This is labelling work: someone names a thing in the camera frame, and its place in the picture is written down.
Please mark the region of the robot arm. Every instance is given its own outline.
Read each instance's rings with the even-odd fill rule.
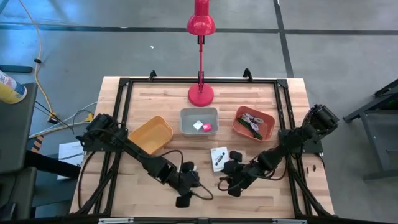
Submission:
[[[218,188],[239,197],[242,190],[257,178],[268,179],[267,174],[273,172],[282,158],[290,155],[292,149],[303,148],[309,141],[321,140],[337,128],[337,122],[338,118],[326,106],[315,105],[305,116],[301,127],[290,130],[277,147],[262,151],[248,164],[242,164],[242,155],[232,151],[232,160],[226,162],[222,170],[228,176],[220,178],[220,183],[226,180],[229,186],[221,189],[219,183]]]

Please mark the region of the red desk lamp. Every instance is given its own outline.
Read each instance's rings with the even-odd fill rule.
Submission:
[[[203,82],[202,52],[205,36],[216,32],[214,20],[209,15],[209,0],[195,0],[195,13],[189,18],[187,31],[198,36],[198,44],[200,45],[199,82],[189,89],[188,99],[195,106],[207,106],[213,101],[214,91],[209,84]]]

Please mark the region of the red tray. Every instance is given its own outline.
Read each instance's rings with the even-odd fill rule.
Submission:
[[[250,115],[256,118],[261,118],[264,121],[264,123],[258,124],[259,134],[262,136],[262,140],[253,137],[253,133],[242,124],[239,124],[239,122],[236,120],[236,118],[240,117],[244,113],[249,113]],[[232,128],[236,133],[258,142],[264,142],[268,140],[271,137],[274,126],[275,126],[275,119],[272,116],[255,109],[248,108],[247,106],[241,106],[238,108],[235,114],[235,119],[232,123]]]

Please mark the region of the small box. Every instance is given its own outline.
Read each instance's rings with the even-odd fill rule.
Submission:
[[[228,162],[228,150],[226,147],[210,149],[211,163],[213,164],[213,172],[219,172],[224,169],[224,163]]]
[[[204,124],[203,125],[203,130],[205,132],[211,131],[211,124]]]

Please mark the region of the lamp shade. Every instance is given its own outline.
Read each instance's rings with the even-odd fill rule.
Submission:
[[[195,13],[189,18],[187,31],[201,36],[216,32],[216,24],[209,15],[209,0],[195,0]]]

